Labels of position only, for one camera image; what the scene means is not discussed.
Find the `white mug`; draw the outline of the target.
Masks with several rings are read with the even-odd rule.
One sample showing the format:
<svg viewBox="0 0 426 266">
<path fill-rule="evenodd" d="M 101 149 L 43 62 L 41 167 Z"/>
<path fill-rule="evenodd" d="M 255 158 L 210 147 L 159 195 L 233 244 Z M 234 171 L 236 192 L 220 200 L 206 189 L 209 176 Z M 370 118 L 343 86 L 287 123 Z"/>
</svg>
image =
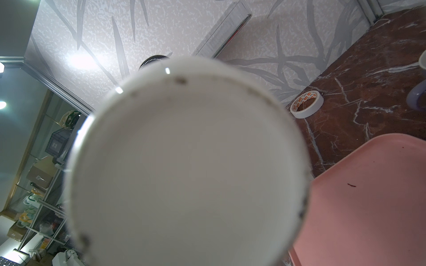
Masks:
<svg viewBox="0 0 426 266">
<path fill-rule="evenodd" d="M 305 140 L 258 82 L 173 58 L 113 89 L 65 175 L 68 228 L 91 266 L 273 266 L 308 209 Z"/>
</svg>

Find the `pink tray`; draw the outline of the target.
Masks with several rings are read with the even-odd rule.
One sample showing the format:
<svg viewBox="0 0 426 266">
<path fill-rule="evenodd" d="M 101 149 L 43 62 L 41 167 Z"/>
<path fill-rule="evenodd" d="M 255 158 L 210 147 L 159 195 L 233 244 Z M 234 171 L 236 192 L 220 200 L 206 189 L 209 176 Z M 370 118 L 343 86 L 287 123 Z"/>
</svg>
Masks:
<svg viewBox="0 0 426 266">
<path fill-rule="evenodd" d="M 426 143 L 375 137 L 316 177 L 295 266 L 423 266 Z"/>
</svg>

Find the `purple mug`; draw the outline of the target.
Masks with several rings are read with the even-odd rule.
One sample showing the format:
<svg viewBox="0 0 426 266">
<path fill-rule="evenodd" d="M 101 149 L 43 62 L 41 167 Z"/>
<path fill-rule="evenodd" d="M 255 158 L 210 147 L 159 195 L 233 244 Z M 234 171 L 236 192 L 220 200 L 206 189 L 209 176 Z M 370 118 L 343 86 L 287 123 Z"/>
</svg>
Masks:
<svg viewBox="0 0 426 266">
<path fill-rule="evenodd" d="M 407 95 L 406 103 L 412 109 L 416 111 L 425 112 L 426 107 L 420 106 L 420 98 L 426 94 L 426 81 L 420 82 L 416 85 Z"/>
</svg>

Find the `pink patterned mug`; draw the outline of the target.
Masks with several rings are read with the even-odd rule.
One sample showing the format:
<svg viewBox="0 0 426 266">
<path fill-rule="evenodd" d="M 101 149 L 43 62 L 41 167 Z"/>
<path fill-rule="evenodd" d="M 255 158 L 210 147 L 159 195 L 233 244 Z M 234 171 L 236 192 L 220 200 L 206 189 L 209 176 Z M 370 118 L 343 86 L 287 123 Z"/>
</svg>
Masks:
<svg viewBox="0 0 426 266">
<path fill-rule="evenodd" d="M 419 67 L 420 67 L 423 71 L 426 71 L 426 51 L 424 51 L 424 52 L 420 55 L 419 60 L 418 60 L 418 64 L 419 64 Z"/>
</svg>

